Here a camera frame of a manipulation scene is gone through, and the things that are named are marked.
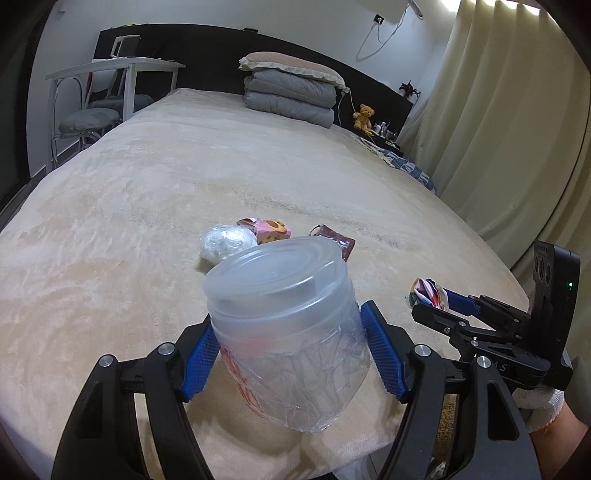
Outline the right hand white glove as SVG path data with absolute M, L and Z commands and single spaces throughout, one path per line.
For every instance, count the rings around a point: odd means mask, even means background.
M 525 413 L 525 424 L 530 433 L 548 427 L 561 413 L 565 401 L 562 390 L 545 385 L 533 390 L 517 388 L 512 396 L 520 411 Z

